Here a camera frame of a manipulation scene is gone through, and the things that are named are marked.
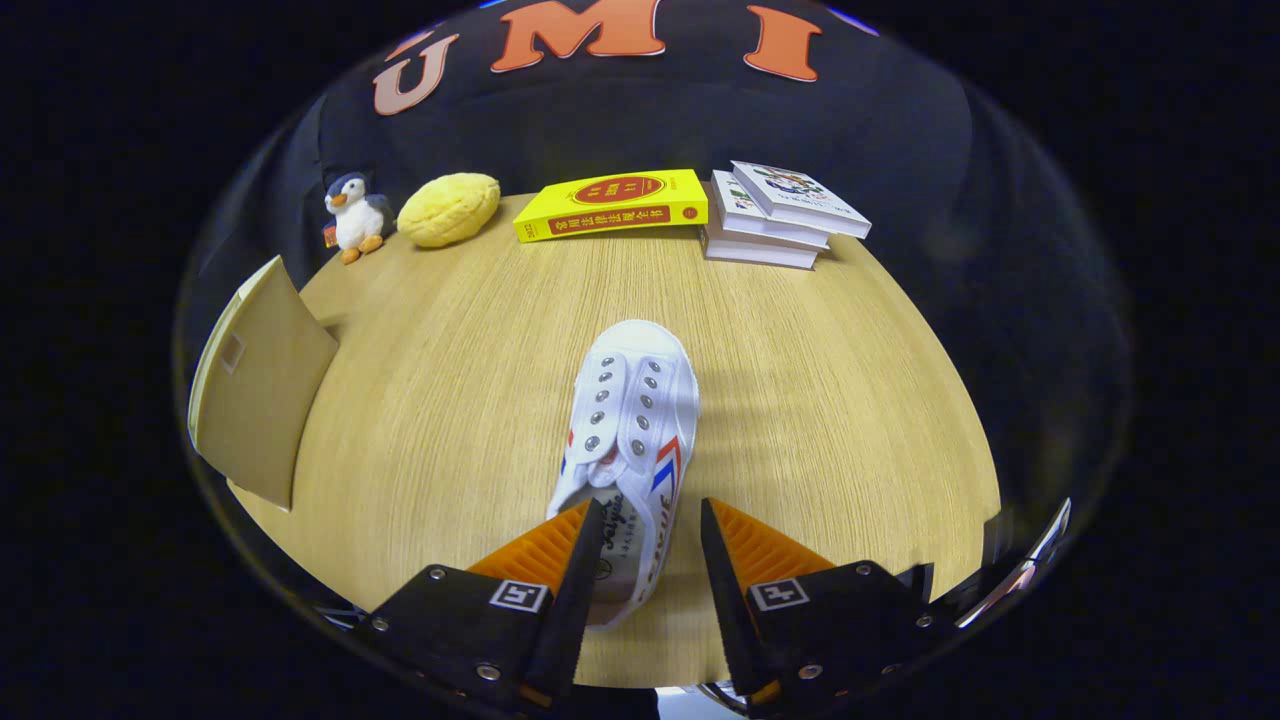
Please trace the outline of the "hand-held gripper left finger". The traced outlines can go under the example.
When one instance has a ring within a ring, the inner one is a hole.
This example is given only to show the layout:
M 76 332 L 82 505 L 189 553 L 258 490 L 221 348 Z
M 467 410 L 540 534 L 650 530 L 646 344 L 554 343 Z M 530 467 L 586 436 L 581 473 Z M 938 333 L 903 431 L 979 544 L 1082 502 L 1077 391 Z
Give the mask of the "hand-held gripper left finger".
M 573 687 L 604 518 L 588 500 L 471 568 L 425 566 L 356 641 L 468 711 L 552 711 Z

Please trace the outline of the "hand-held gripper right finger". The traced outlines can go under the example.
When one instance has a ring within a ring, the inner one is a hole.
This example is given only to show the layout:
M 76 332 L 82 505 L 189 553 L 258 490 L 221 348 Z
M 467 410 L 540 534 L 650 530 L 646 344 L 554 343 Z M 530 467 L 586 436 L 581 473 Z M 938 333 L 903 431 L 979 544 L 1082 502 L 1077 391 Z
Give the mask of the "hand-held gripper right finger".
M 712 497 L 700 537 L 730 680 L 750 711 L 842 711 L 945 647 L 929 566 L 838 565 Z

